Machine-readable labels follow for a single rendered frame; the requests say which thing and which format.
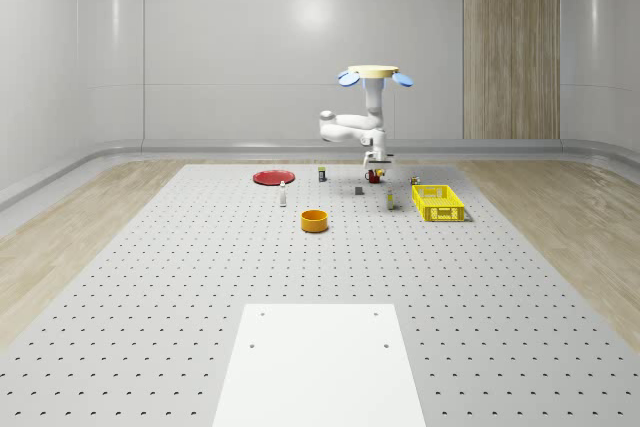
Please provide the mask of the yellow bowl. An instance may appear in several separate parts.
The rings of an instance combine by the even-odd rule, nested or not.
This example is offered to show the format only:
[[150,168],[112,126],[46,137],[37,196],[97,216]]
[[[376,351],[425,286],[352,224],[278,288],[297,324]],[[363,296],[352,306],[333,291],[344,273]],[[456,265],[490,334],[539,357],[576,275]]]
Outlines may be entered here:
[[328,229],[328,214],[322,210],[306,210],[301,213],[301,229],[309,233],[320,233]]

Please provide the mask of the drone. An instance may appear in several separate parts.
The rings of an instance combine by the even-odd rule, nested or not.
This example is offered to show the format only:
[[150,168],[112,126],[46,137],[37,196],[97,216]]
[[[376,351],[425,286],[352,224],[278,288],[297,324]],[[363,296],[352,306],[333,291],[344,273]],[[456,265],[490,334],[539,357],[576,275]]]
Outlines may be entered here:
[[349,66],[345,71],[338,75],[338,82],[343,87],[356,84],[361,79],[384,79],[391,78],[397,84],[404,87],[414,85],[413,80],[402,74],[396,66],[386,65],[356,65]]

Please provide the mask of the yellow basket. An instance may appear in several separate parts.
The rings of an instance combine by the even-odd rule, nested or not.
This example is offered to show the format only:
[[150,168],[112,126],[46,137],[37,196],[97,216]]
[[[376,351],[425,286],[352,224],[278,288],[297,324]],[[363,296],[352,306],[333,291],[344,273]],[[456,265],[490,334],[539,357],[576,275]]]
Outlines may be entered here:
[[463,221],[464,204],[447,185],[413,185],[412,200],[425,221]]

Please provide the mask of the red plate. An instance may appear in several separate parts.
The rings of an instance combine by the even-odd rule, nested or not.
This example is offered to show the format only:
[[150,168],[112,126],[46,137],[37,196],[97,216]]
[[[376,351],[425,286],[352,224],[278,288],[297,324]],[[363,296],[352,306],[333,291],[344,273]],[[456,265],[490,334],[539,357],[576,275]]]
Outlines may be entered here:
[[265,186],[279,186],[295,180],[295,174],[287,170],[264,170],[253,175],[253,181]]

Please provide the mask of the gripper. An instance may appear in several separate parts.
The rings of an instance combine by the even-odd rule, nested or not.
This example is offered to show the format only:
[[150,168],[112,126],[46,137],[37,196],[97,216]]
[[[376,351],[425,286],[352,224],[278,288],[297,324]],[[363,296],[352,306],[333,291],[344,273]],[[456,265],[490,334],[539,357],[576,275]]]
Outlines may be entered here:
[[392,168],[392,155],[367,151],[363,160],[365,170],[389,170]]

